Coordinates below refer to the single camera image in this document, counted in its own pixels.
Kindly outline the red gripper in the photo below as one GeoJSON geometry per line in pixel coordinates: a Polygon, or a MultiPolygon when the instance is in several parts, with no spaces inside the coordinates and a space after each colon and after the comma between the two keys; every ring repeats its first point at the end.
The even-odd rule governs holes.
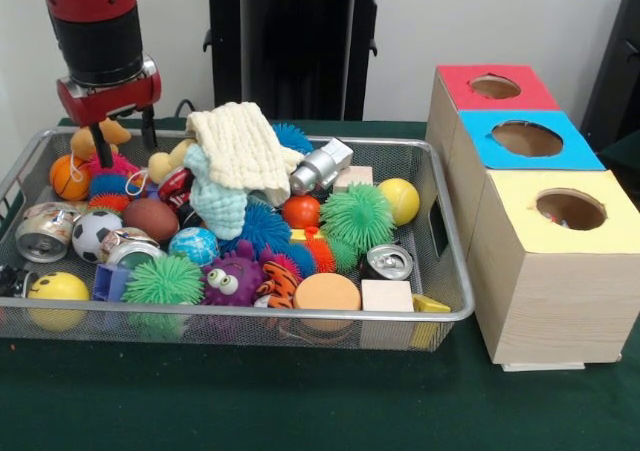
{"type": "Polygon", "coordinates": [[[144,61],[141,71],[129,80],[112,85],[82,85],[70,77],[56,82],[58,97],[69,118],[81,127],[89,126],[102,168],[111,168],[113,158],[103,127],[106,118],[141,112],[141,136],[148,150],[157,147],[154,104],[160,99],[161,78],[154,61],[144,61]]]}

